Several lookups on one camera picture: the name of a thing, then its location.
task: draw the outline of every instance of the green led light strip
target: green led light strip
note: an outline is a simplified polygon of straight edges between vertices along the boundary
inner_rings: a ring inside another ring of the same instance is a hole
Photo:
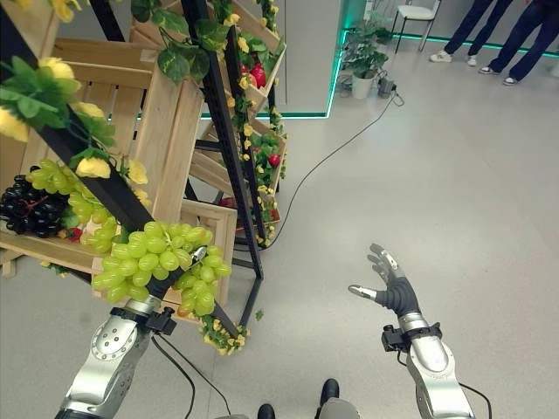
[[[341,29],[341,39],[342,41],[339,45],[343,45],[346,40],[346,35],[349,29],[342,28]],[[421,40],[421,35],[414,35],[412,33],[405,33],[402,35],[403,39],[414,39],[414,40]],[[428,37],[427,41],[429,42],[439,42],[439,43],[447,43],[450,39],[449,38],[442,38],[442,37]],[[464,42],[464,45],[471,45],[472,41]],[[492,50],[500,50],[503,45],[500,44],[484,44],[483,48],[492,49]],[[527,48],[521,48],[518,50],[520,53],[526,53],[528,51]],[[543,54],[544,57],[551,57],[551,58],[559,58],[559,52],[545,52]],[[282,114],[284,120],[325,120],[330,117],[330,111],[332,109],[332,103],[334,102],[334,93],[335,93],[335,82],[338,79],[338,74],[340,73],[340,67],[342,66],[342,50],[339,50],[334,55],[334,62],[332,64],[332,76],[330,78],[330,90],[328,93],[328,106],[326,112],[285,112]],[[266,119],[268,118],[267,113],[259,113],[257,118]],[[210,120],[209,113],[202,113],[203,120]]]

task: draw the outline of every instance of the black shoe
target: black shoe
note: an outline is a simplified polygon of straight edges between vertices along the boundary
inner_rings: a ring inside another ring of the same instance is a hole
[[[258,419],[276,419],[273,407],[269,404],[263,404],[260,406]]]
[[[338,381],[333,378],[328,378],[322,386],[321,407],[331,397],[340,398],[340,386]]]

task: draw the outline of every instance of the white sneaker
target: white sneaker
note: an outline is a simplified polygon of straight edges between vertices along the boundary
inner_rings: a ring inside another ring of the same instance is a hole
[[[518,84],[518,80],[513,79],[512,77],[507,77],[506,79],[503,80],[503,85],[505,86],[513,86],[516,84]]]
[[[429,57],[429,61],[431,61],[432,63],[451,63],[452,55],[445,50],[440,50],[436,54],[431,55]]]

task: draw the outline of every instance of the grape bunch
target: grape bunch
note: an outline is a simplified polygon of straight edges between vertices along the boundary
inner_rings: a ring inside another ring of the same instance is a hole
[[[106,291],[107,299],[112,303],[126,295],[143,301],[148,296],[145,285],[152,276],[163,281],[170,271],[179,266],[187,271],[192,264],[190,253],[210,244],[212,239],[213,234],[204,227],[150,221],[144,225],[143,231],[131,233],[127,244],[113,244],[110,256],[102,260],[103,272],[93,277],[92,287],[97,291]],[[231,273],[231,268],[219,256],[221,250],[217,246],[209,246],[208,252],[209,256],[202,260],[201,265],[195,265],[173,285],[175,289],[184,290],[180,315],[192,311],[211,313],[217,276]],[[186,298],[192,290],[196,294]]]
[[[56,190],[34,189],[24,175],[15,176],[14,182],[0,200],[0,219],[6,222],[6,228],[17,234],[29,231],[42,238],[55,236],[62,230],[62,213],[68,205],[66,197],[55,193]]]
[[[117,229],[116,219],[68,167],[42,159],[39,167],[31,168],[25,178],[32,182],[34,189],[68,195],[67,202],[80,223],[86,224],[91,220],[101,224],[93,233],[83,234],[80,242],[90,246],[98,254],[111,250]]]

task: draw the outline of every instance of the dark pants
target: dark pants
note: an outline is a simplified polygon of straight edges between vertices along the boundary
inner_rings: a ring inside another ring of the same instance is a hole
[[[559,9],[531,3],[516,22],[508,36],[507,42],[500,50],[499,56],[489,66],[495,72],[501,72],[507,66],[515,53],[518,52],[526,38],[541,25],[540,33],[534,44],[524,57],[510,69],[510,77],[522,80],[534,68],[535,63],[542,56],[548,46],[559,35]]]
[[[464,20],[460,24],[459,28],[452,35],[451,40],[446,44],[445,51],[449,54],[453,54],[460,46],[466,41],[466,38],[472,32],[475,25],[480,21],[483,14],[489,9],[489,6],[493,0],[474,0],[472,8],[467,12]],[[499,23],[499,20],[505,14],[508,6],[513,2],[513,0],[497,0],[491,15],[489,16],[486,25],[478,33],[478,36],[473,41],[472,46],[468,55],[476,55],[483,44],[487,42],[495,26]]]

